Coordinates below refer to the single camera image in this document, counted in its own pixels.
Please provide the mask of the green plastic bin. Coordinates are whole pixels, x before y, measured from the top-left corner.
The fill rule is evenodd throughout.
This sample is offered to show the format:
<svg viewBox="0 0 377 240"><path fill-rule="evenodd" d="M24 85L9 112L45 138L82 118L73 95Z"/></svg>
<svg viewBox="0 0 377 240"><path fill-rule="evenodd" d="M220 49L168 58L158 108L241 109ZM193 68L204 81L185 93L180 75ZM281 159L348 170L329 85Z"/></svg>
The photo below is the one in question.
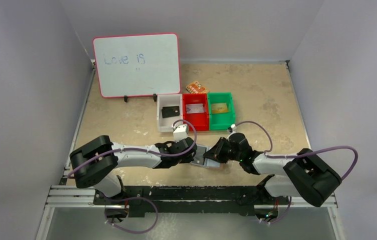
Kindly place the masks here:
<svg viewBox="0 0 377 240"><path fill-rule="evenodd" d="M223 131L236 122L233 97L230 92L207 94L209 107L209 130Z"/></svg>

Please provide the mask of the white plastic bin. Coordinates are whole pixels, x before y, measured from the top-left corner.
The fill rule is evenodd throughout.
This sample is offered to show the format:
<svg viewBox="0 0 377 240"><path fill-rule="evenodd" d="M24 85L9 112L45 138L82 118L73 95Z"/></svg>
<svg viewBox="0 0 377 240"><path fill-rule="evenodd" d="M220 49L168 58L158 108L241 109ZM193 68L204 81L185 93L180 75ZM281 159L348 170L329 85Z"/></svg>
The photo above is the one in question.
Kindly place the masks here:
<svg viewBox="0 0 377 240"><path fill-rule="evenodd" d="M173 131L173 124L183 118L183 95L160 94L157 96L156 124L160 133Z"/></svg>

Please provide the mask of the red plastic bin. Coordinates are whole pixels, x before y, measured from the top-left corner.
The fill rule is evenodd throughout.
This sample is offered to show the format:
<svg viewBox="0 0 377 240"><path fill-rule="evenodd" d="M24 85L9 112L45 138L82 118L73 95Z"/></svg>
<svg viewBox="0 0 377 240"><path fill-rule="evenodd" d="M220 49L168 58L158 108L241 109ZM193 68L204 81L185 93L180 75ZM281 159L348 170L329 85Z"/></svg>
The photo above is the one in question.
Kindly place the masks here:
<svg viewBox="0 0 377 240"><path fill-rule="evenodd" d="M182 95L183 119L190 122L196 131L208 131L210 127L208 96L206 93Z"/></svg>

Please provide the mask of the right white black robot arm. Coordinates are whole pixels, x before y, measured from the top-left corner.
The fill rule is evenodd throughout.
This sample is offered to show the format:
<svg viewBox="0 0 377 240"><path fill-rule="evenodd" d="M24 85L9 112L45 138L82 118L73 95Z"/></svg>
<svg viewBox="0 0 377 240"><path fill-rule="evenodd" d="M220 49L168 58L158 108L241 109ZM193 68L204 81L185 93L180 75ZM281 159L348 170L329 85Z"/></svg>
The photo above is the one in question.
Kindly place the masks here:
<svg viewBox="0 0 377 240"><path fill-rule="evenodd" d="M243 133L221 137L204 154L219 163L236 161L253 175L264 175L257 185L267 198L301 197L314 207L320 207L341 185L342 178L311 149L303 148L292 157L267 155L254 150Z"/></svg>

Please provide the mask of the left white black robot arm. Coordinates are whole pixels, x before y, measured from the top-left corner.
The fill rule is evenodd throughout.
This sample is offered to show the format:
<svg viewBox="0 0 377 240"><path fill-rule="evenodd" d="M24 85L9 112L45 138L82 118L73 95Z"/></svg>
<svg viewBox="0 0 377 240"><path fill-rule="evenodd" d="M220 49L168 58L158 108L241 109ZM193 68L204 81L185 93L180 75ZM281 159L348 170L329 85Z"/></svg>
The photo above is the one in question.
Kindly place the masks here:
<svg viewBox="0 0 377 240"><path fill-rule="evenodd" d="M67 178L74 179L77 188L93 187L103 196L113 198L124 192L121 177L112 173L114 169L169 169L190 163L197 148L196 140L190 137L142 147L118 144L101 135L70 153L72 171Z"/></svg>

